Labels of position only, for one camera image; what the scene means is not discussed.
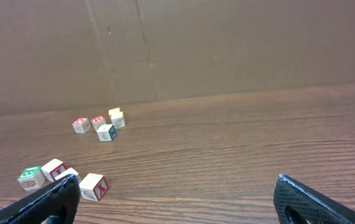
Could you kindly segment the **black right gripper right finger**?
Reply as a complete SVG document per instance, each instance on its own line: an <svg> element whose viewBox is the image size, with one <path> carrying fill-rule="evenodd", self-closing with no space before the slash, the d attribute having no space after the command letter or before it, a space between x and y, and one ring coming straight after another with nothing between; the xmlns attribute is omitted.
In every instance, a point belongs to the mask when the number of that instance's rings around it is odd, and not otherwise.
<svg viewBox="0 0 355 224"><path fill-rule="evenodd" d="M281 224L355 224L355 211L305 184L280 174L273 203Z"/></svg>

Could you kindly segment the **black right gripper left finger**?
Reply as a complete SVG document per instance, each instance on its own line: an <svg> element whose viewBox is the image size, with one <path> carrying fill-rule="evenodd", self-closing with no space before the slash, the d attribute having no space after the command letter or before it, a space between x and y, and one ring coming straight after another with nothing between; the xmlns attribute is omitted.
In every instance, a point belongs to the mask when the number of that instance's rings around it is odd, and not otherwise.
<svg viewBox="0 0 355 224"><path fill-rule="evenodd" d="M77 176L68 174L0 209L0 223L73 223L80 195Z"/></svg>

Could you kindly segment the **plain E pretzel block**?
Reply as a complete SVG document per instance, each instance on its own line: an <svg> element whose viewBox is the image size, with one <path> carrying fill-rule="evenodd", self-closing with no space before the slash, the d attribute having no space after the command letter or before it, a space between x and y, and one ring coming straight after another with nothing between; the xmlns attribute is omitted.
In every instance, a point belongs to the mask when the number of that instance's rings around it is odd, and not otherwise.
<svg viewBox="0 0 355 224"><path fill-rule="evenodd" d="M67 170L63 171L60 175L56 176L55 180L62 179L69 174L74 174L76 176L78 182L79 183L81 182L81 177L80 177L79 173L77 173L77 171L75 169L73 169L72 167L68 168Z"/></svg>

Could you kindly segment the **red Y wooden block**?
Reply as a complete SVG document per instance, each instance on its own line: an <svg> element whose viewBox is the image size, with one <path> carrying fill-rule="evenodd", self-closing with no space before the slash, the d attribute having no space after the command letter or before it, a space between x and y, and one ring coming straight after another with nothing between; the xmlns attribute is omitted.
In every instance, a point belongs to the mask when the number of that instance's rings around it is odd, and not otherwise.
<svg viewBox="0 0 355 224"><path fill-rule="evenodd" d="M81 196L86 200L99 202L109 186L104 175L89 173L79 184Z"/></svg>

